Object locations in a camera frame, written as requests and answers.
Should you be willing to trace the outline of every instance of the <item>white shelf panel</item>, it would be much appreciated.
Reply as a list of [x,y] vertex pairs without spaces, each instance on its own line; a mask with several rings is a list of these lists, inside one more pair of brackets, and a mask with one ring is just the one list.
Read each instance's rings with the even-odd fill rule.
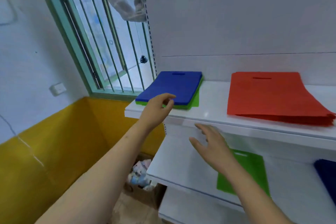
[[174,188],[167,188],[159,209],[159,217],[175,224],[249,223],[244,213]]
[[[297,224],[329,224],[336,207],[313,165],[264,157],[272,199]],[[203,195],[243,211],[237,196],[216,189],[217,175],[191,146],[187,137],[166,136],[147,171],[157,182]]]
[[[190,110],[173,109],[165,123],[193,127],[202,122],[222,132],[264,138],[299,145],[336,150],[336,127],[315,127],[227,115],[229,82],[202,83],[199,107]],[[336,112],[336,86],[306,86],[306,89],[326,108]],[[144,106],[135,101],[125,109],[125,116],[140,118]]]

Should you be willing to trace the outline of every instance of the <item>red non-woven bag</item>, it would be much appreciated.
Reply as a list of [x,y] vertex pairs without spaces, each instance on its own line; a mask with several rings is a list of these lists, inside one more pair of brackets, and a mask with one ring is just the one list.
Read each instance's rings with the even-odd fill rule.
[[297,72],[233,73],[227,114],[318,126],[332,126],[335,119]]

